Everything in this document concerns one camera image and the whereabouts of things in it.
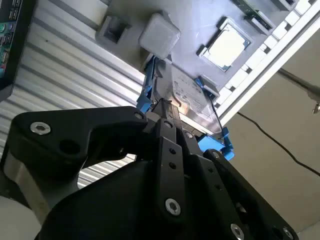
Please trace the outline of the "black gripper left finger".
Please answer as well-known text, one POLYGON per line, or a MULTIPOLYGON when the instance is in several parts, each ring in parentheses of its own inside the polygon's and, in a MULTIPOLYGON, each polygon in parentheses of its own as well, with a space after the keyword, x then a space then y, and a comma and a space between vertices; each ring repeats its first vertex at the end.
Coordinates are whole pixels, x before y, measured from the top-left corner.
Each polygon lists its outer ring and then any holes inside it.
POLYGON ((25 112, 11 122, 4 173, 43 225, 71 194, 139 161, 176 161, 175 123, 132 106, 25 112))

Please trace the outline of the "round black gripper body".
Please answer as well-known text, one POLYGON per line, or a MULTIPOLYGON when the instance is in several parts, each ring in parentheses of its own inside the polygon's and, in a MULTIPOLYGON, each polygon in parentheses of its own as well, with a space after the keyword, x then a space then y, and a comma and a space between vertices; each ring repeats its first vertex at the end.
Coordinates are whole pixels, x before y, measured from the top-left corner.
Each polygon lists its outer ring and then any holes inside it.
POLYGON ((181 163, 132 162, 60 201, 40 240, 184 240, 181 163))

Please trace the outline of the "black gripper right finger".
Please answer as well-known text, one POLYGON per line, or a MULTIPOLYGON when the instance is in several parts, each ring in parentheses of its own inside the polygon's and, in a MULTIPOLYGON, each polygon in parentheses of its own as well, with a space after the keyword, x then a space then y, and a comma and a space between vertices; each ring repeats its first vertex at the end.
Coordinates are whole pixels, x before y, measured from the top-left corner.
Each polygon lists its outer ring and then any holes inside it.
POLYGON ((177 240, 296 240, 298 235, 214 149, 202 151, 175 112, 177 240))

